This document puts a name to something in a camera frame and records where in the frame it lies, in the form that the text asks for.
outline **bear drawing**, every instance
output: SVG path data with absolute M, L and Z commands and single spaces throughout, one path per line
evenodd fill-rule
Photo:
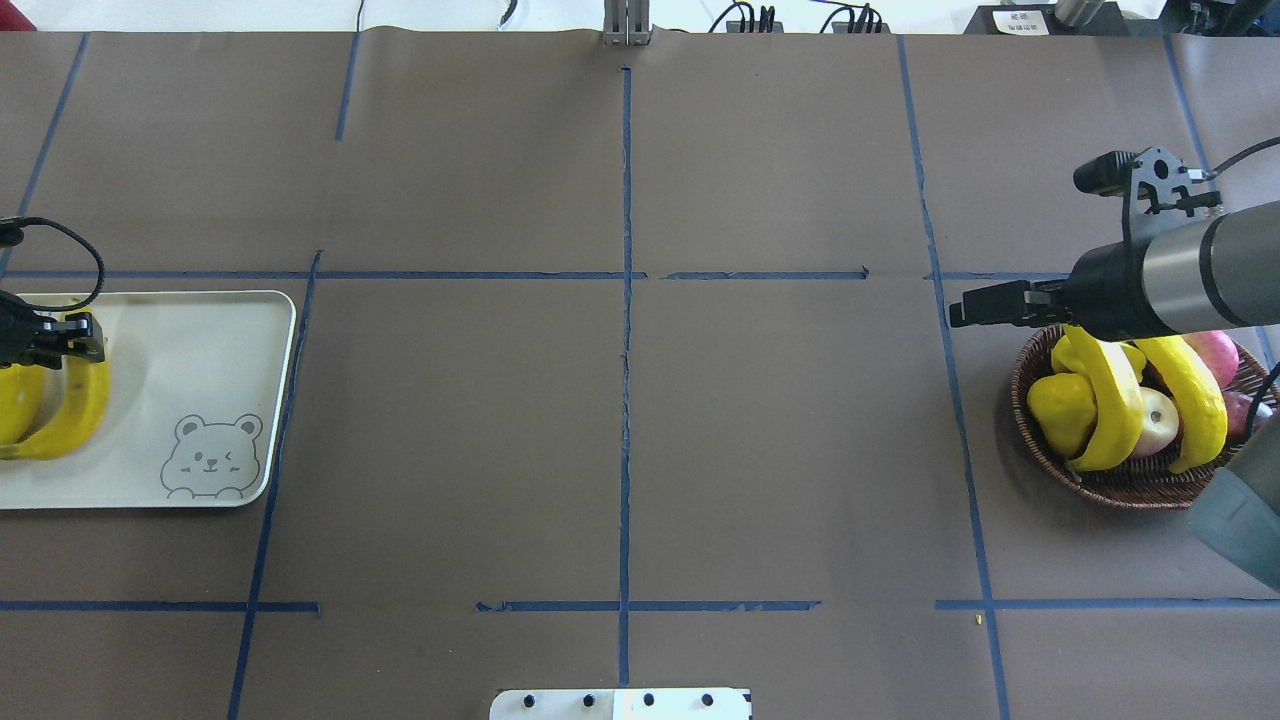
M 262 419 L 241 415 L 234 423 L 205 423 L 200 415 L 178 420 L 178 445 L 160 469 L 169 497 L 244 497 L 257 482 L 257 436 Z

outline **gray tabletop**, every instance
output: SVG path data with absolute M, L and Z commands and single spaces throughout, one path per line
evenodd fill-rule
M 257 502 L 0 519 L 0 715 L 733 685 L 756 717 L 1272 716 L 1280 597 L 1180 514 L 1043 475 L 1002 401 L 1030 333 L 941 311 L 1119 240 L 1084 160 L 1276 135 L 1277 63 L 1183 37 L 0 36 L 0 213 L 90 236 L 109 291 L 276 288 L 305 323 Z M 1280 163 L 1220 184 L 1275 200 Z M 4 288 L 84 265 L 28 242 Z

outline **pink apple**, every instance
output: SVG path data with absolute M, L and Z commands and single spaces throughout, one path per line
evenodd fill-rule
M 1244 420 L 1249 416 L 1249 404 L 1253 398 L 1243 392 L 1229 389 L 1222 393 L 1222 402 L 1226 404 L 1226 441 L 1240 442 L 1244 439 Z M 1258 405 L 1258 415 L 1253 419 L 1253 432 L 1258 432 L 1271 418 L 1272 410 L 1266 404 Z
M 1240 351 L 1236 350 L 1231 336 L 1222 331 L 1204 331 L 1187 333 L 1183 340 L 1208 365 L 1213 379 L 1217 380 L 1217 387 L 1225 388 L 1231 384 L 1231 380 L 1235 379 L 1235 372 L 1240 368 Z
M 1181 424 L 1178 419 L 1178 407 L 1174 406 L 1174 401 L 1169 396 L 1149 387 L 1139 389 L 1142 391 L 1144 413 L 1142 434 L 1138 436 L 1138 446 L 1133 448 L 1129 460 L 1149 457 L 1169 447 L 1169 443 L 1174 442 L 1174 437 L 1178 436 L 1178 428 Z

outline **wicker basket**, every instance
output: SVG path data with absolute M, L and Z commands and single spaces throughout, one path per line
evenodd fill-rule
M 1119 466 L 1101 473 L 1076 474 L 1071 471 L 1066 466 L 1066 461 L 1050 450 L 1039 424 L 1027 409 L 1027 391 L 1039 378 L 1053 374 L 1050 351 L 1061 337 L 1062 328 L 1057 325 L 1038 331 L 1027 341 L 1014 365 L 1014 378 L 1010 387 L 1014 421 L 1036 462 L 1046 473 L 1057 478 L 1060 483 L 1071 488 L 1073 492 L 1102 505 L 1132 510 L 1189 507 L 1212 479 L 1213 470 L 1235 456 L 1236 451 L 1240 450 L 1240 443 L 1228 445 L 1212 462 L 1192 468 L 1180 475 L 1169 474 L 1169 464 L 1178 457 L 1176 442 L 1151 457 L 1126 460 Z M 1236 389 L 1252 396 L 1262 387 L 1267 369 L 1243 347 L 1239 350 L 1240 369 L 1228 389 Z M 1280 388 L 1272 387 L 1265 402 L 1275 410 L 1280 405 Z

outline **metal bracket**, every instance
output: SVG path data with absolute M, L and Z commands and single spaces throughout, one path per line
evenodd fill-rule
M 751 692 L 735 688 L 506 691 L 489 720 L 750 720 Z
M 649 45 L 649 0 L 604 0 L 605 45 Z

